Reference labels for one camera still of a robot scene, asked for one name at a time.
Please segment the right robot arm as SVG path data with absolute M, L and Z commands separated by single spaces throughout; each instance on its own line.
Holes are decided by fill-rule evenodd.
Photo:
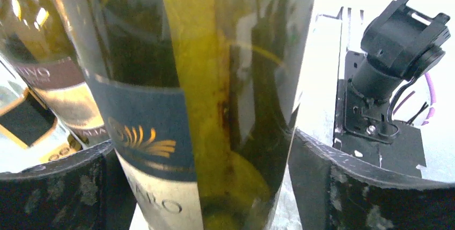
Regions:
M 444 56 L 450 17 L 431 18 L 394 0 L 365 29 L 361 51 L 346 54 L 342 125 L 346 132 L 392 144 L 412 120 L 392 118 L 403 92 Z

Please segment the dark green wine bottle front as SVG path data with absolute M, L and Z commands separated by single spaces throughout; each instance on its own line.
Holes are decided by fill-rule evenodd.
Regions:
M 314 0 L 55 0 L 153 229 L 265 229 Z

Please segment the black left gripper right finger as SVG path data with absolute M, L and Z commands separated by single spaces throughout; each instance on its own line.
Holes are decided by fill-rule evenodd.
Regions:
M 304 229 L 454 229 L 454 185 L 371 165 L 295 131 L 289 171 Z

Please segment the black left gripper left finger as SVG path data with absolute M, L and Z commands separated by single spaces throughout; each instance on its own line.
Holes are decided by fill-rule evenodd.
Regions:
M 110 141 L 1 174 L 1 229 L 129 229 L 135 207 Z

